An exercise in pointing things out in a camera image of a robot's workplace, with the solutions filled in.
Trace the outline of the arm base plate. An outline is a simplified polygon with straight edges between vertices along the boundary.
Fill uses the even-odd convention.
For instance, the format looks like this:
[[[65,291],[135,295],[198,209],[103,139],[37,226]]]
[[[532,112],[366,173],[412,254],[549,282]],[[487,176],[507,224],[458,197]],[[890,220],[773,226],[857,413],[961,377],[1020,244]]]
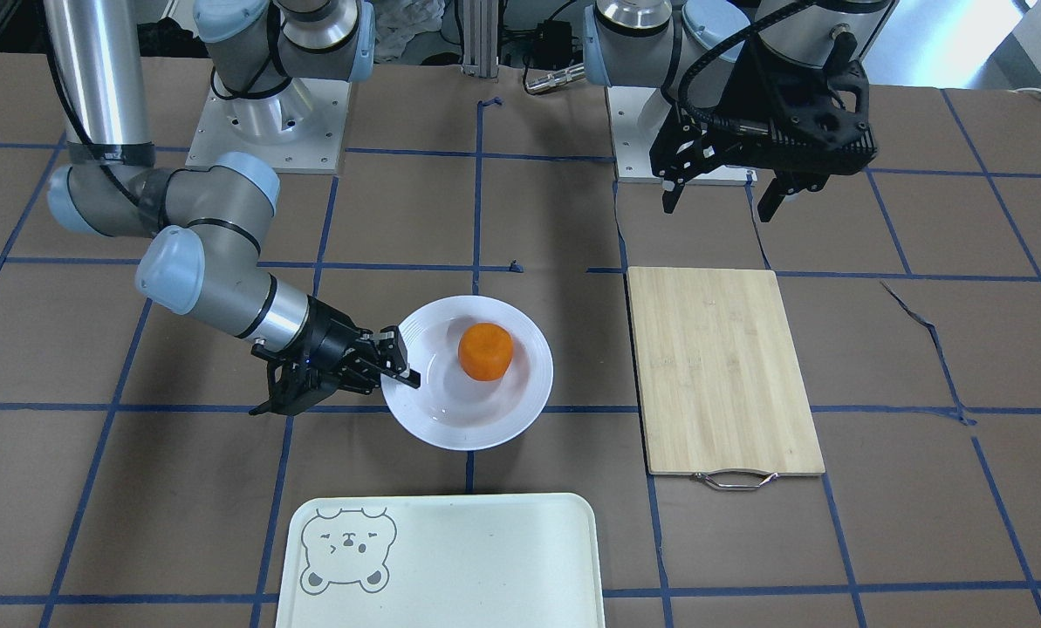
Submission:
[[[266,99],[223,98],[213,77],[191,142],[188,167],[209,167],[218,156],[253,154],[280,174],[336,174],[353,85],[295,78]]]
[[[649,148],[670,111],[670,104],[659,89],[636,86],[607,87],[606,102],[620,181],[660,183],[652,174]]]

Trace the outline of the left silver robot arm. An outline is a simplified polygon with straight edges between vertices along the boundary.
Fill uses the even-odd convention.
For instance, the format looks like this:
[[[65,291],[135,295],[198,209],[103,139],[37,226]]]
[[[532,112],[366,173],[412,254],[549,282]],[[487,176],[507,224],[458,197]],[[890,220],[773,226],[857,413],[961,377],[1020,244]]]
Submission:
[[[589,82],[655,87],[668,110],[648,158],[675,211],[696,176],[768,168],[761,222],[787,196],[858,174],[878,155],[862,60],[891,1],[596,1],[585,9]]]

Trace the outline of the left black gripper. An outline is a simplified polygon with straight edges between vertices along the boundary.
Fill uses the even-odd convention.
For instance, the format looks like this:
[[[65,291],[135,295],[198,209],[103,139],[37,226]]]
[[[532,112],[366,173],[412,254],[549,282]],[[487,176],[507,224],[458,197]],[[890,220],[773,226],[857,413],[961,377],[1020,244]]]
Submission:
[[[870,84],[854,53],[858,40],[838,35],[822,66],[784,59],[760,36],[743,45],[720,102],[704,120],[688,114],[664,123],[649,150],[671,215],[684,189],[720,166],[771,168],[759,200],[771,222],[784,199],[822,190],[824,175],[852,175],[878,155],[868,119]]]

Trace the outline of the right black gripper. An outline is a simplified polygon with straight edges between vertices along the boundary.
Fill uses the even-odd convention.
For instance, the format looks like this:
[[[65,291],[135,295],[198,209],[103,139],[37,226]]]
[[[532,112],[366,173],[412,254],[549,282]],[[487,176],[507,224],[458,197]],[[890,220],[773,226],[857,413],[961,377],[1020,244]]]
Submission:
[[[307,302],[304,325],[283,350],[253,346],[251,353],[266,362],[269,398],[252,416],[297,416],[339,390],[369,396],[380,388],[381,374],[420,390],[421,375],[407,365],[398,326],[373,332],[316,298]]]

